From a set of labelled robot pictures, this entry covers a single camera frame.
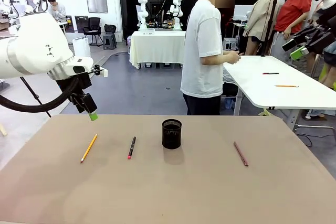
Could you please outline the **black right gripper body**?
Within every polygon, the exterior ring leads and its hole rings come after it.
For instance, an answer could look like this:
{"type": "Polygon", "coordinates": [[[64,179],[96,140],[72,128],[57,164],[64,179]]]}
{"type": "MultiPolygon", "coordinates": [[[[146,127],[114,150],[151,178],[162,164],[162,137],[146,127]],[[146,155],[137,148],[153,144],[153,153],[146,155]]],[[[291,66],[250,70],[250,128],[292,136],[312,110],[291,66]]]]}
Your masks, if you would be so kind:
{"type": "Polygon", "coordinates": [[[313,42],[313,51],[322,54],[324,48],[335,41],[335,10],[318,10],[314,16],[319,32],[313,42]]]}

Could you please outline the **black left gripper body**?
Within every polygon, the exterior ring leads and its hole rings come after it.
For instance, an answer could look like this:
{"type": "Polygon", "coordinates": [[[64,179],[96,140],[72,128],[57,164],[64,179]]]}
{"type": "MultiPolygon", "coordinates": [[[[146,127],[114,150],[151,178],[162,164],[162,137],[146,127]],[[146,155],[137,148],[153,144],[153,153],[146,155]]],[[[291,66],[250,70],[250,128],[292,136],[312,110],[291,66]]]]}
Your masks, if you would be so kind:
{"type": "Polygon", "coordinates": [[[71,96],[73,94],[82,95],[84,94],[84,90],[92,85],[87,72],[69,77],[65,80],[57,80],[56,83],[65,96],[71,96]]]}

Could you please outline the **person's right hand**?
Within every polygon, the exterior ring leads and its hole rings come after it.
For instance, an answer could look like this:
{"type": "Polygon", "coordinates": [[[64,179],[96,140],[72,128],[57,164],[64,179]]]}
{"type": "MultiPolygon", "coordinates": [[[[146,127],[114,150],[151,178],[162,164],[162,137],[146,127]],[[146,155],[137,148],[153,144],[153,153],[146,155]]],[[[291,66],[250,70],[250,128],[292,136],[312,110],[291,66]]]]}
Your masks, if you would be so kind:
{"type": "Polygon", "coordinates": [[[235,54],[232,51],[228,53],[226,56],[227,56],[227,63],[232,64],[232,65],[239,62],[239,60],[241,59],[241,56],[235,54]]]}

